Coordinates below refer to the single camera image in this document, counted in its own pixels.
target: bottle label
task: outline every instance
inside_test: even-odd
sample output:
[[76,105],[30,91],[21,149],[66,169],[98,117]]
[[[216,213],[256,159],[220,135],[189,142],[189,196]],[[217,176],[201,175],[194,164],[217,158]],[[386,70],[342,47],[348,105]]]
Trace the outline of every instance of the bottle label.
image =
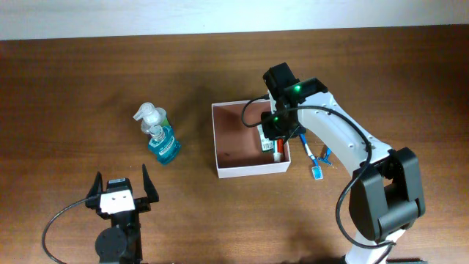
[[160,154],[160,155],[164,155],[164,153],[167,153],[168,150],[170,150],[171,147],[173,146],[173,143],[174,143],[174,137],[172,136],[172,137],[171,137],[171,141],[166,145],[166,147],[164,147],[164,148],[159,152],[159,154]]

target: cable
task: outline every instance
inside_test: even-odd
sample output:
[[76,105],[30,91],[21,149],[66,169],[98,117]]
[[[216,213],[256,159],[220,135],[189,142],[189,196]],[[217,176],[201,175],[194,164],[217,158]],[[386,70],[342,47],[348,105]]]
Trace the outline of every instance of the cable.
[[281,110],[281,111],[277,111],[275,114],[272,114],[270,115],[268,118],[265,118],[264,120],[262,121],[259,121],[257,123],[254,123],[254,124],[245,124],[244,123],[244,120],[243,120],[243,124],[245,124],[247,127],[249,128],[253,128],[253,127],[256,127],[258,125],[261,125],[261,124],[264,124],[266,122],[270,122],[271,120],[273,120],[275,117],[281,115],[281,114],[285,114],[287,112],[290,112],[290,111],[297,111],[297,110],[304,110],[304,109],[316,109],[316,110],[323,110],[323,111],[326,111],[328,113],[331,113],[331,114],[334,114],[336,115],[337,117],[340,117],[342,120],[344,120],[347,124],[349,124],[357,133],[358,135],[362,138],[363,142],[365,142],[365,148],[366,148],[366,151],[368,153],[367,157],[366,157],[366,160],[365,160],[365,163],[360,167],[360,170],[358,172],[358,175],[357,177],[355,177],[354,179],[352,179],[344,188],[344,190],[341,192],[340,196],[339,196],[339,199],[337,200],[337,204],[336,204],[336,222],[337,222],[337,226],[339,226],[339,229],[342,233],[342,235],[344,235],[344,237],[350,242],[352,243],[353,245],[355,246],[358,246],[358,247],[361,247],[363,249],[380,249],[384,246],[395,246],[396,243],[393,242],[393,241],[384,241],[382,243],[379,243],[377,245],[365,245],[365,244],[362,244],[362,243],[359,243],[357,242],[355,239],[353,239],[352,237],[350,237],[350,235],[347,233],[347,231],[345,231],[345,228],[344,226],[342,225],[342,221],[340,219],[340,209],[341,209],[341,206],[342,206],[342,203],[344,202],[344,199],[346,197],[346,195],[349,193],[350,189],[358,182],[358,180],[360,180],[361,176],[363,175],[363,172],[366,170],[366,168],[370,165],[370,161],[372,159],[372,144],[370,143],[370,141],[366,138],[366,136],[363,134],[363,132],[360,130],[360,128],[357,127],[357,125],[350,121],[350,119],[348,117],[345,117],[343,114],[333,110],[333,109],[329,109],[329,108],[326,108],[326,107],[323,107],[323,106],[298,106],[298,107],[293,107],[293,108],[290,108],[290,109],[285,109],[285,110]]
[[246,127],[248,127],[248,128],[254,128],[254,127],[256,127],[256,126],[262,124],[262,122],[258,122],[257,124],[249,125],[249,124],[246,124],[246,122],[244,121],[244,111],[248,108],[248,106],[249,106],[250,104],[252,104],[253,102],[255,102],[255,101],[257,101],[257,100],[261,100],[261,99],[265,99],[265,100],[269,99],[269,94],[265,94],[265,95],[263,95],[263,96],[261,96],[261,97],[258,97],[258,98],[256,98],[256,99],[249,100],[249,102],[247,102],[247,103],[244,105],[243,110],[241,111],[241,122],[243,122],[243,124],[244,124]]
[[380,258],[377,259],[373,264],[380,264],[381,261],[383,261],[388,255],[389,253],[391,253],[391,250],[393,248],[394,245],[389,245],[388,248],[383,252],[383,254],[381,254]]
[[95,199],[95,198],[98,198],[100,195],[94,195],[92,197],[88,197],[88,198],[85,198],[85,199],[81,199],[71,205],[68,205],[66,208],[62,209],[60,212],[58,212],[48,223],[47,225],[45,226],[44,228],[44,231],[43,231],[43,239],[42,239],[42,243],[43,243],[43,249],[44,249],[44,252],[47,254],[48,257],[50,257],[53,261],[55,261],[56,263],[59,263],[59,264],[67,264],[59,259],[57,259],[56,257],[54,257],[50,252],[49,250],[47,249],[47,246],[45,246],[45,235],[47,234],[47,231],[49,230],[49,227],[51,226],[51,224],[56,221],[57,218],[59,218],[59,216],[61,216],[63,213],[65,213],[67,210],[69,209],[72,209],[78,205],[81,205],[82,203],[84,202],[87,202],[91,199]]

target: white pump cap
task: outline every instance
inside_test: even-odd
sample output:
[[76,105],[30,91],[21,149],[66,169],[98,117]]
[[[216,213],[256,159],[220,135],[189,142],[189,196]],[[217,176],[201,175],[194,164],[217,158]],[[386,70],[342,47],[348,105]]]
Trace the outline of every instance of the white pump cap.
[[139,121],[144,119],[145,123],[152,126],[161,122],[161,115],[152,103],[144,103],[140,106],[139,111],[133,116],[133,119]]

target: small item in box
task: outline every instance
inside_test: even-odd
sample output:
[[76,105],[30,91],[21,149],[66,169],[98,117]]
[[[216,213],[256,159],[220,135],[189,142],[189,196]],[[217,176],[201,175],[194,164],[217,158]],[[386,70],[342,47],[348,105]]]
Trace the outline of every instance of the small item in box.
[[258,125],[257,130],[259,131],[259,136],[261,139],[262,152],[270,152],[271,150],[273,150],[273,141],[265,138],[264,131],[262,130],[262,125]]

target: white wall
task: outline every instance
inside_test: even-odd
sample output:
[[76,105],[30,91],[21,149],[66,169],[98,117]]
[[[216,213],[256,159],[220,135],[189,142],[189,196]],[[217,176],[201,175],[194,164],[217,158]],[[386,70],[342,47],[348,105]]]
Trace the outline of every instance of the white wall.
[[0,40],[469,23],[467,0],[0,0]]

